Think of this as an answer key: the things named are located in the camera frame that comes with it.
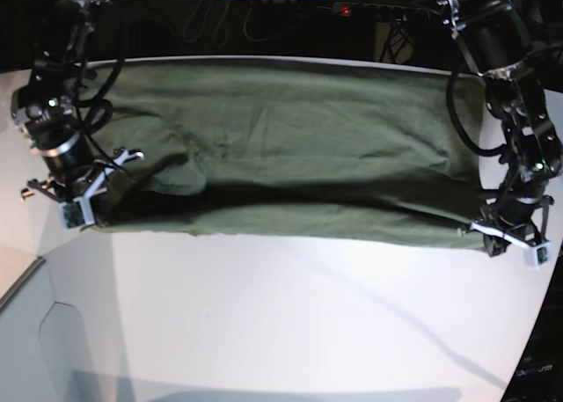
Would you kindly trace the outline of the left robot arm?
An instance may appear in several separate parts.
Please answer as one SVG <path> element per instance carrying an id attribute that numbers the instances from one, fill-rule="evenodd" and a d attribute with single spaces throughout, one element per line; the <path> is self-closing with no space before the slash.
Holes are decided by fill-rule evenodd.
<path id="1" fill-rule="evenodd" d="M 546 232 L 554 200 L 545 190 L 562 174 L 562 142 L 535 71 L 540 53 L 512 0 L 433 1 L 462 53 L 446 88 L 454 129 L 474 154 L 497 157 L 508 167 L 498 188 L 481 191 L 484 203 L 479 216 L 460 231 L 480 233 L 491 257 L 516 245 L 524 250 L 530 265 L 539 267 L 552 259 Z M 463 69 L 482 81 L 487 110 L 501 123 L 505 142 L 496 148 L 479 147 L 459 119 L 454 88 Z"/>

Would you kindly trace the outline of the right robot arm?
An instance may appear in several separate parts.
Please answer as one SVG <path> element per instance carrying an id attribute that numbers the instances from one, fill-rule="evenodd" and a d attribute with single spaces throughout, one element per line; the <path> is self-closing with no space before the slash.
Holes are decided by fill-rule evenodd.
<path id="1" fill-rule="evenodd" d="M 95 225 L 111 175 L 144 157 L 124 148 L 109 156 L 93 137 L 113 116 L 106 95 L 124 66 L 124 49 L 97 93 L 80 96 L 84 80 L 97 76 L 88 66 L 90 47 L 100 13 L 111 2 L 42 0 L 29 81 L 11 96 L 15 127 L 48 169 L 46 179 L 27 181 L 21 197 L 49 198 L 67 230 Z"/>

